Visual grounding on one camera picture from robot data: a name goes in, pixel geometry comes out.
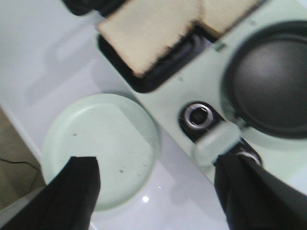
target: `mint green circular disc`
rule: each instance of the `mint green circular disc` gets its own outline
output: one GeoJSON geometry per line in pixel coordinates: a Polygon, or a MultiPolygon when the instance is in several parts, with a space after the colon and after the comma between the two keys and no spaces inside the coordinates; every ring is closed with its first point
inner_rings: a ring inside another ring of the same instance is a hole
{"type": "Polygon", "coordinates": [[[148,181],[159,151],[156,125],[134,101],[115,94],[81,99],[47,133],[42,172],[49,183],[71,156],[97,157],[101,190],[95,211],[132,198],[148,181]]]}

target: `metal ring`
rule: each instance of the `metal ring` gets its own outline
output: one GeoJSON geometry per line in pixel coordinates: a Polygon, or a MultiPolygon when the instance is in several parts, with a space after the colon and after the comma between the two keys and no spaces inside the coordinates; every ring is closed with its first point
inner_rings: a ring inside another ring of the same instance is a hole
{"type": "Polygon", "coordinates": [[[212,123],[213,113],[212,113],[211,109],[208,108],[207,106],[200,104],[200,103],[196,103],[196,104],[192,104],[188,108],[186,108],[186,110],[184,112],[184,118],[185,118],[185,121],[186,121],[189,128],[194,129],[194,130],[200,130],[200,129],[204,129],[204,128],[208,127],[212,123]],[[199,109],[199,108],[205,109],[208,113],[208,116],[207,116],[207,119],[203,123],[201,123],[200,125],[197,125],[197,124],[190,121],[190,116],[191,116],[193,111],[195,111],[196,109],[199,109]]]}
{"type": "Polygon", "coordinates": [[[257,163],[257,165],[262,166],[261,161],[254,154],[252,154],[250,152],[244,152],[244,151],[243,152],[238,152],[238,153],[236,153],[236,155],[237,156],[241,155],[241,156],[252,158],[257,163]]]}

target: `floor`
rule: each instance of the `floor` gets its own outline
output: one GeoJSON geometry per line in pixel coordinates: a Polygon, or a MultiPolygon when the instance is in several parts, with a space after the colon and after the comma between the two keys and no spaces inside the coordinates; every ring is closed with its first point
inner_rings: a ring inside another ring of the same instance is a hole
{"type": "Polygon", "coordinates": [[[0,210],[41,186],[39,163],[0,109],[0,210]]]}

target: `black cable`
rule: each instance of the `black cable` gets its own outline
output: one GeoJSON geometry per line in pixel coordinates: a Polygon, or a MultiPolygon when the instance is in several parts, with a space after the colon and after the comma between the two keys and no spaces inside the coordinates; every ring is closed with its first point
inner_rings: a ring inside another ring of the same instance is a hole
{"type": "Polygon", "coordinates": [[[31,164],[29,162],[25,162],[25,161],[9,161],[9,160],[3,159],[3,158],[0,158],[0,161],[6,162],[6,163],[10,163],[10,164],[27,164],[31,168],[33,168],[33,169],[35,169],[37,171],[36,175],[35,175],[35,177],[34,177],[34,179],[32,181],[32,183],[30,184],[30,187],[29,187],[29,193],[30,193],[32,191],[32,188],[34,186],[35,181],[37,180],[38,175],[40,174],[40,169],[35,167],[33,164],[31,164]]]}
{"type": "Polygon", "coordinates": [[[25,162],[25,161],[9,161],[3,158],[0,158],[0,161],[4,161],[10,164],[27,164],[29,165],[31,168],[35,169],[36,171],[40,172],[40,169],[38,169],[37,167],[35,167],[33,164],[29,163],[29,162],[25,162]]]}

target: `white table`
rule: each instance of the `white table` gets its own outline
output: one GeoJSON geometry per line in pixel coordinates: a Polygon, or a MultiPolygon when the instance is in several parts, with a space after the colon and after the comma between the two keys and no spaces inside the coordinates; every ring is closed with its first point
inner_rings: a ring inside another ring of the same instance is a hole
{"type": "MultiPolygon", "coordinates": [[[[60,0],[0,1],[0,105],[38,160],[47,130],[72,102],[102,92],[132,97],[97,48],[101,20],[73,16],[60,0]]],[[[163,130],[161,140],[149,183],[128,204],[94,213],[95,227],[227,230],[214,187],[163,130]]],[[[289,183],[307,193],[306,174],[289,183]]]]}

